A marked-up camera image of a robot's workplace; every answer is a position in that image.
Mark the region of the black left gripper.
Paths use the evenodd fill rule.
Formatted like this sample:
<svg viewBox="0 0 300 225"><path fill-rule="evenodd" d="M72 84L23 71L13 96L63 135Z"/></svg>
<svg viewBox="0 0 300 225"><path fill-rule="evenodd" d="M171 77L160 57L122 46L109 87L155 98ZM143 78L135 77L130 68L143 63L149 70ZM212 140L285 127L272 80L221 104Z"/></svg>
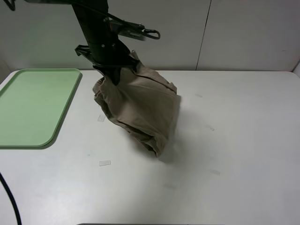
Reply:
<svg viewBox="0 0 300 225"><path fill-rule="evenodd" d="M93 68L108 77L114 85L120 82L122 68L137 70L139 60L130 56L130 50L124 44L113 44L109 48L101 46L92 51L87 45L79 45L75 48L78 56L83 56L93 64Z"/></svg>

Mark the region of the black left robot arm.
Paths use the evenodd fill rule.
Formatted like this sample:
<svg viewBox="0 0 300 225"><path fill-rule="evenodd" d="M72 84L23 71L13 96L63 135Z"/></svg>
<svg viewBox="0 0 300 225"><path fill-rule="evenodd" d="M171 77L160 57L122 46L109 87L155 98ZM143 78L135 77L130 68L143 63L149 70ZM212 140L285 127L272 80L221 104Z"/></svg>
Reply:
<svg viewBox="0 0 300 225"><path fill-rule="evenodd" d="M71 5L87 45L78 45L75 52L93 64L114 85L120 82L122 68L136 69L139 60L112 30L106 0L28 0L31 4Z"/></svg>

